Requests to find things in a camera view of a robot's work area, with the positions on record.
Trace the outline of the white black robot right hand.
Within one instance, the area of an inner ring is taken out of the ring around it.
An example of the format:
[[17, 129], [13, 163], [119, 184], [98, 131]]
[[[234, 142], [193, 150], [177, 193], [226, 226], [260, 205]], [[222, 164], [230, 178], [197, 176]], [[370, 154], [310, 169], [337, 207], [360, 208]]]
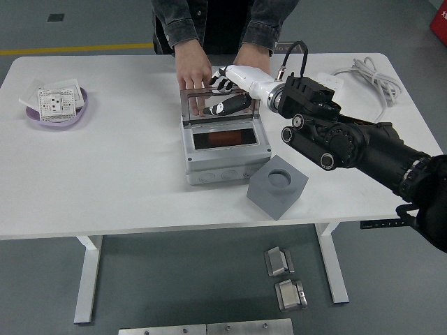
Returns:
[[260, 100], [272, 112], [278, 113], [284, 83], [274, 80], [259, 68], [250, 66], [229, 65], [217, 70], [210, 80], [210, 85], [219, 81], [213, 92], [227, 92], [233, 86], [244, 91], [243, 94], [233, 96], [225, 101], [205, 107], [203, 114], [226, 116], [247, 109], [252, 100]]

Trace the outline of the person's right hand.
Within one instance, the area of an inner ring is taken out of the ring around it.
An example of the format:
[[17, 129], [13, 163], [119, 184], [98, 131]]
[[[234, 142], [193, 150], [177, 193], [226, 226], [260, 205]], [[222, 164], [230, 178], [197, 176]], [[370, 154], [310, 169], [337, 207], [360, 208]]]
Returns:
[[174, 46], [175, 65], [179, 89], [191, 90], [209, 87], [212, 67], [203, 48], [196, 39]]

